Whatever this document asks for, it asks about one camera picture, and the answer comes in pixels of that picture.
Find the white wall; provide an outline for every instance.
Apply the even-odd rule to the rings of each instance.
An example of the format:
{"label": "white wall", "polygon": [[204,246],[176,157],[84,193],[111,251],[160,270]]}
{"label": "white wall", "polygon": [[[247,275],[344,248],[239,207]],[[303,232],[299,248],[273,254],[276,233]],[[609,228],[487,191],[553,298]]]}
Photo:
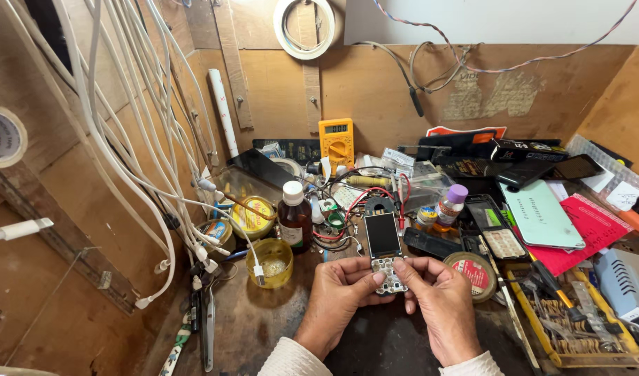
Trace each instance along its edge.
{"label": "white wall", "polygon": [[[391,15],[429,22],[453,44],[587,44],[605,34],[632,0],[379,0]],[[390,20],[373,0],[348,0],[345,44],[443,44],[432,28]],[[639,0],[605,44],[639,44]]]}

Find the white bottle cap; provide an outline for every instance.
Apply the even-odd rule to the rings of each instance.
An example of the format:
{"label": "white bottle cap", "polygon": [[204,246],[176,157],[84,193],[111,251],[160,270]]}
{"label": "white bottle cap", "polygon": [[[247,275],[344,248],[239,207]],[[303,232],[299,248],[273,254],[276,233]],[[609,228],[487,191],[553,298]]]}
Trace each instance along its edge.
{"label": "white bottle cap", "polygon": [[282,200],[289,206],[303,202],[303,185],[296,180],[288,181],[282,186]]}

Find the fingernail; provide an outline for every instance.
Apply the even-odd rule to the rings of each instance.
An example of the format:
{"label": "fingernail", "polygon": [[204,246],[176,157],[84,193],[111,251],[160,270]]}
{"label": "fingernail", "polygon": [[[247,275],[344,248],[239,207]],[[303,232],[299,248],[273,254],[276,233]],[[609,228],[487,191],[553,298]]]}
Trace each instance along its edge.
{"label": "fingernail", "polygon": [[382,285],[382,282],[384,282],[384,278],[387,278],[387,276],[385,276],[383,272],[377,272],[373,276],[373,280],[376,284],[378,284],[378,286]]}
{"label": "fingernail", "polygon": [[403,261],[402,258],[394,259],[394,269],[396,269],[397,272],[402,272],[403,270],[405,270],[405,261]]}

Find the man's right hand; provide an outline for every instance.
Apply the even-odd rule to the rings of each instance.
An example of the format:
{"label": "man's right hand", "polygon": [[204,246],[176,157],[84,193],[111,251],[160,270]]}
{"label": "man's right hand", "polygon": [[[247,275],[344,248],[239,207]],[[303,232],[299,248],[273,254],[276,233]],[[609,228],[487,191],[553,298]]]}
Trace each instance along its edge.
{"label": "man's right hand", "polygon": [[405,293],[405,310],[412,314],[419,304],[431,350],[443,367],[482,354],[468,278],[430,257],[397,258],[394,269],[409,288]]}

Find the white sleeve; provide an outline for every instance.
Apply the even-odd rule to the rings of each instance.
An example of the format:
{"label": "white sleeve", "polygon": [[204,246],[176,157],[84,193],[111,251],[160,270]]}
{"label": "white sleeve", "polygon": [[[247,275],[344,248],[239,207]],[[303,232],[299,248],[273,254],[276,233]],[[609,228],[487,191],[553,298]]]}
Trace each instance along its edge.
{"label": "white sleeve", "polygon": [[438,368],[444,376],[503,376],[489,351],[469,361],[445,368]]}
{"label": "white sleeve", "polygon": [[282,337],[266,359],[259,376],[332,376],[313,353],[294,340]]}

